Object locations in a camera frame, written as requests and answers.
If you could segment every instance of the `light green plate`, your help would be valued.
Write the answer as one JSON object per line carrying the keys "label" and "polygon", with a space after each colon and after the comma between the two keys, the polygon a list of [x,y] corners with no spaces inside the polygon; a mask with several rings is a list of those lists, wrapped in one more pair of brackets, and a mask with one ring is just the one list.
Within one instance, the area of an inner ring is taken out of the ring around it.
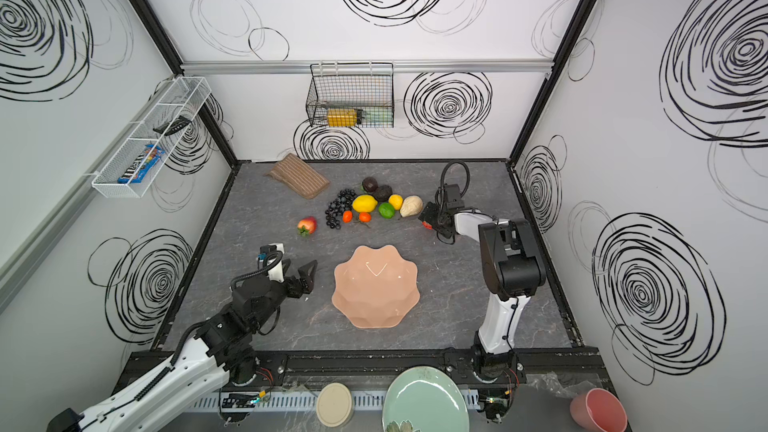
{"label": "light green plate", "polygon": [[414,367],[400,374],[384,399],[382,425],[408,421],[413,432],[468,432],[469,415],[453,380],[432,367]]}

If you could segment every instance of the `pink cup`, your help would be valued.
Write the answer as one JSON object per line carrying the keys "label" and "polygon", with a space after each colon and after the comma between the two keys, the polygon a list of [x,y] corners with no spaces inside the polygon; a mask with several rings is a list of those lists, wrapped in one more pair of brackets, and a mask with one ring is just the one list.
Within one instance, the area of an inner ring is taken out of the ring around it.
{"label": "pink cup", "polygon": [[593,432],[624,432],[627,412],[619,399],[605,389],[592,389],[571,401],[571,417]]}

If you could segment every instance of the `beige round lid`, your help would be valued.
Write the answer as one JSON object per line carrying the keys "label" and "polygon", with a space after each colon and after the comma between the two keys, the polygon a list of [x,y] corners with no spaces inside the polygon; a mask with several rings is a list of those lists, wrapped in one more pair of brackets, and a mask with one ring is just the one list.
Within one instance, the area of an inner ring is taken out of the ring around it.
{"label": "beige round lid", "polygon": [[317,418],[326,427],[344,424],[352,414],[352,394],[343,384],[334,382],[322,388],[317,398]]}

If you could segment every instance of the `perforated metal strip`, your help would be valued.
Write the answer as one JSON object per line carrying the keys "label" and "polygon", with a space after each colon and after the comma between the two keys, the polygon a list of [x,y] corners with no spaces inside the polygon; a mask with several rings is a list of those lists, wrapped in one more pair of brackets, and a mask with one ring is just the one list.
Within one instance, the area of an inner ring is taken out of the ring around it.
{"label": "perforated metal strip", "polygon": [[[477,410],[478,392],[474,389],[462,390],[467,408]],[[222,412],[311,412],[315,409],[319,392],[272,392],[271,398],[259,402],[253,408],[221,408]],[[222,403],[229,397],[228,392],[221,393]],[[355,410],[381,410],[384,408],[386,390],[352,390],[352,402]],[[219,394],[213,392],[195,402],[187,412],[218,412]]]}

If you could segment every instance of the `folded towel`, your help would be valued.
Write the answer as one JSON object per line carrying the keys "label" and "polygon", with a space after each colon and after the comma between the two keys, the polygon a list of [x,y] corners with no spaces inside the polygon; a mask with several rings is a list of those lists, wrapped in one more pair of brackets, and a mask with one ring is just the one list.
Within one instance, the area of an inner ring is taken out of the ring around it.
{"label": "folded towel", "polygon": [[314,198],[330,185],[327,178],[309,167],[301,158],[288,154],[266,173],[304,198]]}

